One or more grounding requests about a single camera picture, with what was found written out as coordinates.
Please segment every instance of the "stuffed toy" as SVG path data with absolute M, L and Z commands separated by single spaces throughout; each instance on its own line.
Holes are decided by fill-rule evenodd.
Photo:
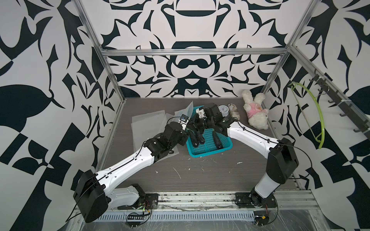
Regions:
M 252 127 L 267 130 L 267 113 L 268 109 L 262 109 L 261 103 L 265 99 L 265 94 L 258 93 L 254 100 L 250 90 L 244 90 L 242 93 L 244 110 L 247 112 L 248 122 Z

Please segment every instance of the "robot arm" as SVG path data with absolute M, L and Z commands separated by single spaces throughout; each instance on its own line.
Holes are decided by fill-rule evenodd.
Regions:
M 179 122 L 167 124 L 163 133 L 145 141 L 141 149 L 124 160 L 96 173 L 91 170 L 83 173 L 73 197 L 85 222 L 96 220 L 107 210 L 108 204 L 112 201 L 108 196 L 111 196 L 112 191 L 124 180 L 173 152 L 172 148 L 175 145 L 185 145 L 188 139 L 185 133 L 188 122 L 189 118 L 182 115 Z M 129 194 L 138 194 L 134 187 L 131 186 L 128 191 L 130 190 L 132 191 Z
M 235 118 L 223 117 L 214 103 L 199 108 L 197 114 L 199 116 L 190 120 L 191 129 L 198 129 L 203 133 L 204 129 L 213 128 L 218 133 L 250 146 L 267 159 L 266 173 L 245 198 L 245 205 L 265 205 L 276 188 L 284 184 L 298 167 L 297 156 L 288 139 L 268 137 L 244 126 Z
M 163 133 L 144 142 L 140 150 L 119 163 L 96 173 L 91 170 L 83 173 L 76 187 L 74 199 L 85 222 L 92 222 L 99 218 L 107 210 L 109 203 L 113 207 L 112 204 L 117 198 L 117 195 L 113 195 L 113 190 L 124 180 L 167 156 L 175 145 L 185 145 L 188 139 L 186 127 L 201 133 L 204 129 L 213 128 L 218 133 L 252 147 L 267 158 L 265 175 L 250 195 L 243 199 L 243 203 L 247 206 L 265 205 L 272 192 L 280 184 L 284 184 L 297 168 L 298 160 L 288 139 L 277 140 L 265 136 L 240 124 L 230 116 L 223 117 L 217 105 L 213 103 L 203 106 L 201 110 L 197 110 L 197 113 L 199 116 L 194 116 L 190 121 L 187 116 L 182 115 L 178 123 L 171 122 L 166 125 Z M 127 188 L 126 194 L 138 195 L 140 190 L 130 187 Z M 129 201 L 126 204 L 132 205 L 138 198 L 139 196 L 131 197 L 130 200 L 126 200 Z

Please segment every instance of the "metal vent grille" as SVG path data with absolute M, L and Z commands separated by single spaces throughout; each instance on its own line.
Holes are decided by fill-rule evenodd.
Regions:
M 131 212 L 106 212 L 95 222 L 126 221 Z M 153 211 L 149 221 L 254 221 L 253 211 Z

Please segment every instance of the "black cable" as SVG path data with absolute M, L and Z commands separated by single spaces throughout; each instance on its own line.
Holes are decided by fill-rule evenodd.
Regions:
M 149 219 L 150 219 L 150 217 L 152 216 L 152 210 L 150 210 L 150 215 L 149 215 L 149 218 L 146 220 L 146 221 L 144 221 L 143 223 L 141 223 L 140 225 L 142 225 L 142 224 L 144 224 L 145 222 L 147 222 Z
M 69 218 L 68 220 L 66 220 L 66 222 L 67 221 L 69 221 L 69 220 L 71 220 L 72 218 L 74 218 L 74 217 L 76 217 L 76 216 L 78 216 L 78 215 L 80 215 L 81 213 L 77 213 L 76 215 L 74 215 L 73 217 L 71 217 L 71 218 Z
M 89 179 L 87 179 L 87 181 L 89 181 L 89 180 L 91 180 L 92 178 L 94 178 L 95 177 L 95 174 L 94 174 L 94 176 L 92 176 L 92 177 L 90 177 Z M 73 214 L 73 211 L 74 211 L 74 209 L 77 207 L 77 203 L 80 201 L 80 199 L 81 199 L 81 197 L 85 194 L 85 192 L 88 190 L 88 189 L 90 189 L 90 187 L 88 187 L 82 194 L 81 194 L 81 196 L 80 196 L 80 198 L 79 198 L 79 200 L 76 202 L 76 204 L 74 205 L 74 207 L 73 207 L 73 209 L 72 209 L 72 211 L 71 211 L 71 214 L 68 216 L 68 218 L 67 218 L 67 220 L 65 220 L 65 222 L 68 222 L 69 220 L 71 220 L 73 217 L 75 217 L 75 216 L 73 216 L 73 217 L 71 217 L 72 216 L 72 214 Z
M 307 154 L 305 151 L 303 151 L 302 149 L 300 149 L 299 147 L 296 147 L 296 146 L 286 145 L 286 144 L 284 144 L 284 143 L 276 143 L 276 142 L 273 142 L 273 141 L 271 141 L 270 139 L 266 139 L 266 138 L 264 138 L 264 137 L 262 137 L 262 136 L 257 135 L 257 134 L 256 134 L 256 133 L 254 133 L 254 132 L 248 131 L 247 129 L 245 129 L 245 127 L 243 127 L 243 126 L 239 123 L 239 121 L 238 121 L 238 120 L 237 120 L 237 122 L 238 122 L 239 126 L 240 126 L 241 128 L 243 128 L 243 131 L 250 132 L 250 133 L 252 133 L 252 134 L 254 134 L 254 135 L 256 135 L 256 136 L 258 136 L 258 137 L 260 137 L 260 138 L 262 138 L 262 139 L 264 139 L 264 140 L 266 140 L 267 142 L 271 142 L 271 143 L 275 143 L 275 144 L 279 144 L 279 145 L 285 145 L 285 146 L 288 146 L 288 147 L 293 147 L 293 148 L 296 148 L 296 149 L 301 150 L 304 154 L 306 154 L 306 156 L 308 157 L 308 159 L 310 160 L 310 163 L 311 163 L 311 170 L 310 170 L 310 172 L 309 172 L 306 176 L 304 176 L 304 178 L 306 178 L 306 177 L 308 177 L 309 175 L 311 175 L 311 173 L 312 173 L 312 160 L 311 160 L 311 158 L 308 156 L 308 154 Z M 288 178 L 288 179 L 297 180 L 297 179 L 302 179 L 302 178 Z
M 150 219 L 150 217 L 152 216 L 152 211 L 150 211 L 149 213 L 144 214 L 144 215 L 139 215 L 139 214 L 137 214 L 136 212 L 130 213 L 130 214 L 129 214 L 129 215 L 127 215 L 127 217 L 126 217 L 126 223 L 127 223 L 127 224 L 128 224 L 127 219 L 128 219 L 128 217 L 129 217 L 129 216 L 131 216 L 131 214 L 135 214 L 135 215 L 132 215 L 133 217 L 146 217 L 146 216 L 149 216 L 149 218 L 148 218 L 148 219 L 146 219 L 143 223 L 140 223 L 140 224 L 136 225 L 136 227 L 138 227 L 139 225 L 144 224 L 145 222 L 147 222 L 147 221 Z
M 107 175 L 109 175 L 109 174 L 111 174 L 112 172 L 114 172 L 115 170 L 117 170 L 117 169 L 119 169 L 119 168 L 121 168 L 121 167 L 123 167 L 123 166 L 125 166 L 125 165 L 127 165 L 128 163 L 130 163 L 131 161 L 133 161 L 134 159 L 136 159 L 136 157 L 139 155 L 139 153 L 141 152 L 141 149 L 142 149 L 142 147 L 144 146 L 144 143 L 145 143 L 146 141 L 144 141 L 143 143 L 142 143 L 142 145 L 141 145 L 141 148 L 140 148 L 140 150 L 139 150 L 139 152 L 138 152 L 138 154 L 133 158 L 133 159 L 131 159 L 130 161 L 128 161 L 128 162 L 126 162 L 126 163 L 124 163 L 123 165 L 121 165 L 121 166 L 119 166 L 119 167 L 117 167 L 117 168 L 115 168 L 115 169 L 113 169 L 112 171 L 110 171 Z M 95 177 L 95 175 L 93 176 L 93 177 L 90 177 L 89 179 L 87 179 L 86 180 L 86 182 L 87 181 L 89 181 L 90 179 L 92 179 L 92 178 L 94 178 Z M 93 185 L 95 185 L 97 182 L 99 182 L 101 179 L 103 179 L 105 176 L 103 176 L 102 178 L 100 178 L 99 180 L 97 180 L 96 182 L 94 182 L 92 185 L 90 185 L 90 187 L 88 187 L 81 195 L 80 195 L 80 198 L 78 199 L 78 201 L 76 202 L 76 204 L 75 204 L 75 206 L 73 207 L 73 209 L 72 209 L 72 211 L 71 211 L 71 214 L 68 216 L 68 218 L 67 218 L 67 220 L 65 221 L 65 222 L 68 222 L 69 220 L 71 220 L 72 218 L 74 218 L 75 216 L 77 216 L 77 215 L 79 215 L 79 214 L 81 214 L 81 213 L 79 213 L 79 214 L 77 214 L 77 215 L 75 215 L 75 216 L 73 216 L 73 217 L 71 217 L 71 215 L 73 214 L 73 211 L 74 211 L 74 209 L 77 207 L 77 204 L 79 203 L 79 201 L 81 200 L 81 198 L 82 198 L 82 196 L 93 186 Z
M 272 194 L 272 196 L 274 197 L 274 200 L 276 201 L 276 207 L 277 207 L 276 216 L 275 216 L 275 218 L 274 218 L 272 221 L 270 221 L 269 223 L 267 223 L 267 224 L 265 224 L 265 225 L 268 225 L 268 224 L 273 223 L 273 222 L 276 220 L 276 218 L 278 217 L 278 215 L 279 215 L 279 205 L 278 205 L 278 201 L 276 200 L 276 198 L 275 198 L 274 194 Z
M 147 141 L 144 141 L 144 142 L 142 143 L 141 148 L 140 148 L 140 150 L 139 150 L 138 154 L 135 156 L 135 158 L 139 155 L 139 153 L 141 152 L 142 147 L 144 146 L 144 144 L 145 144 L 146 142 L 147 142 Z
M 168 124 L 168 121 L 170 120 L 170 119 L 173 119 L 173 118 L 181 118 L 182 116 L 175 116 L 175 117 L 172 117 L 172 118 L 169 118 L 168 120 L 167 120 L 167 124 Z

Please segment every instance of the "mounting plate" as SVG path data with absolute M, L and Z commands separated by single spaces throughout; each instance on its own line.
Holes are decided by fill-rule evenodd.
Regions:
M 256 208 L 252 204 L 252 201 L 249 195 L 250 193 L 235 193 L 235 204 L 239 206 L 239 208 Z M 269 208 L 276 208 L 278 206 L 272 194 L 270 194 L 266 198 L 266 205 Z
M 148 209 L 155 209 L 158 205 L 158 194 L 157 193 L 145 194 L 144 200 L 149 202 L 149 205 L 147 206 Z M 117 209 L 119 210 L 131 210 L 131 209 L 136 209 L 136 208 L 137 207 L 127 206 L 127 205 L 117 207 Z

